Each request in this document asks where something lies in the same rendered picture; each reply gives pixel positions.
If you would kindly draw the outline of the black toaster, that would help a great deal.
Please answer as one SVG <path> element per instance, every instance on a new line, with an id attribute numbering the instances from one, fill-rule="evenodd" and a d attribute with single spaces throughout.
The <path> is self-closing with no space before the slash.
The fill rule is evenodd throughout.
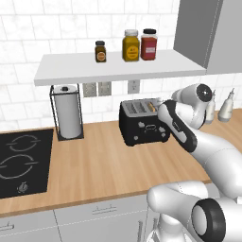
<path id="1" fill-rule="evenodd" d="M 148 103 L 156 109 L 152 112 Z M 170 130 L 166 123 L 158 118 L 157 98 L 126 100 L 119 107 L 119 129 L 129 147 L 139 144 L 166 142 Z"/>

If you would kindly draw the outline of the red spice jar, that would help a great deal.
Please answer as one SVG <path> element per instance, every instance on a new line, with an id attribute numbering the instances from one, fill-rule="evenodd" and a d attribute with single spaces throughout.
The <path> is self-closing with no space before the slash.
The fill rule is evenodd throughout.
<path id="1" fill-rule="evenodd" d="M 157 35 L 153 28 L 145 28 L 141 36 L 141 58 L 154 61 L 156 58 Z"/>

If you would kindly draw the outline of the yellow spice jar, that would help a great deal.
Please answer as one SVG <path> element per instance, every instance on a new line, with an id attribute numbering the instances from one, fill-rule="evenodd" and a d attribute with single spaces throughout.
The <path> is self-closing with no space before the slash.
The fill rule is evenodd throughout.
<path id="1" fill-rule="evenodd" d="M 139 60 L 140 42 L 137 29 L 126 29 L 123 39 L 122 54 L 124 61 Z"/>

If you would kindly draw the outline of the white bottle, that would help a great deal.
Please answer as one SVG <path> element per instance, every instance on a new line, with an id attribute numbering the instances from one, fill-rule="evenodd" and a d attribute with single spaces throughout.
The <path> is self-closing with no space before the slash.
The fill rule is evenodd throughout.
<path id="1" fill-rule="evenodd" d="M 231 119 L 233 113 L 233 96 L 234 90 L 231 90 L 217 114 L 217 118 L 220 122 L 226 123 Z"/>

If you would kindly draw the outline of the small brown spice jar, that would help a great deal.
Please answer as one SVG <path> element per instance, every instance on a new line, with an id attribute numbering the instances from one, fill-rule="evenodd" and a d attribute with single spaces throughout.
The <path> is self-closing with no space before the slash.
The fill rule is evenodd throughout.
<path id="1" fill-rule="evenodd" d="M 105 62 L 106 61 L 106 48 L 104 41 L 96 41 L 95 42 L 95 60 L 97 62 Z"/>

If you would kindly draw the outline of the white paper towel roll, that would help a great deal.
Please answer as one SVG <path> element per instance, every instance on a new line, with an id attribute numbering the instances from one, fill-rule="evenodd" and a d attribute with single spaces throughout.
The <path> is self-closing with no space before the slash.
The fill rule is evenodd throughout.
<path id="1" fill-rule="evenodd" d="M 77 88 L 73 85 L 56 86 L 54 94 L 60 134 L 66 139 L 76 138 L 81 134 Z"/>

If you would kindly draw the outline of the black paper towel holder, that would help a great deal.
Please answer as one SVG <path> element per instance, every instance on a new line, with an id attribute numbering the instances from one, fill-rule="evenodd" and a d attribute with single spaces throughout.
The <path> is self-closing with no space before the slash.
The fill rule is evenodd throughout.
<path id="1" fill-rule="evenodd" d="M 49 97 L 58 140 L 83 139 L 79 85 L 52 85 Z"/>

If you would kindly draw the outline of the grey drawer front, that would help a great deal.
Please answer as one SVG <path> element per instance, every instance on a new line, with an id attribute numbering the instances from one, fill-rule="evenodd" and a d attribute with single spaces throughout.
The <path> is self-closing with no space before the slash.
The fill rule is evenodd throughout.
<path id="1" fill-rule="evenodd" d="M 14 229 L 0 232 L 0 242 L 61 242 L 52 210 L 0 218 L 0 226 L 8 223 Z"/>
<path id="2" fill-rule="evenodd" d="M 117 211 L 102 215 L 92 214 L 96 206 L 108 207 L 110 204 L 116 206 Z M 139 220 L 143 222 L 146 220 L 147 196 L 139 195 L 56 209 L 55 215 L 59 225 L 75 225 L 81 222 L 107 222 L 119 228 L 125 226 L 136 227 Z"/>

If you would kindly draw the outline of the grey cupboard door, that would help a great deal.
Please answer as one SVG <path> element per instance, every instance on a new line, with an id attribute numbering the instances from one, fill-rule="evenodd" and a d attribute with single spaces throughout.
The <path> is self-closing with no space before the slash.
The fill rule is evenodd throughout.
<path id="1" fill-rule="evenodd" d="M 107 222 L 59 225 L 61 242 L 137 242 L 138 226 L 119 228 Z"/>

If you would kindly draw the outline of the black hob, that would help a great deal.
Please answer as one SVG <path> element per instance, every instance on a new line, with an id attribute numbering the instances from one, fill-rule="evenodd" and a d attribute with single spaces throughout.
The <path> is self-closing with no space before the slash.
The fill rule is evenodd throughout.
<path id="1" fill-rule="evenodd" d="M 0 133 L 0 199 L 47 191 L 53 130 Z"/>

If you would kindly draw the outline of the grey wall socket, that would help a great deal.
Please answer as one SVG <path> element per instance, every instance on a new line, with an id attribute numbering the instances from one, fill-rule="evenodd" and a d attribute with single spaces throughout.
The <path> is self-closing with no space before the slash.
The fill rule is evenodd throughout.
<path id="1" fill-rule="evenodd" d="M 96 83 L 83 83 L 83 96 L 84 97 L 95 97 L 96 96 Z"/>
<path id="2" fill-rule="evenodd" d="M 128 93 L 138 94 L 140 92 L 140 80 L 129 80 L 128 81 Z"/>
<path id="3" fill-rule="evenodd" d="M 112 83 L 108 82 L 99 82 L 98 83 L 98 95 L 105 96 L 112 94 Z"/>

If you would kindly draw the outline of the white wall shelf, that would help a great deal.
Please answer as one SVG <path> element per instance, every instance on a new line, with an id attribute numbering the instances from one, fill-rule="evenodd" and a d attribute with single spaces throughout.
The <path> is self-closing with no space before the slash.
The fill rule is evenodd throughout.
<path id="1" fill-rule="evenodd" d="M 126 62 L 121 52 L 109 52 L 106 62 L 94 53 L 43 55 L 34 78 L 36 86 L 203 76 L 206 69 L 175 50 L 159 50 L 155 60 Z"/>

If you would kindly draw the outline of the grey wall cupboard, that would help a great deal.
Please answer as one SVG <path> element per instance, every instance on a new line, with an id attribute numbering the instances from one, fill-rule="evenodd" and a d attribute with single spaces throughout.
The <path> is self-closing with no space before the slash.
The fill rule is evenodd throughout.
<path id="1" fill-rule="evenodd" d="M 242 73 L 242 0 L 181 0 L 173 49 L 207 75 Z"/>

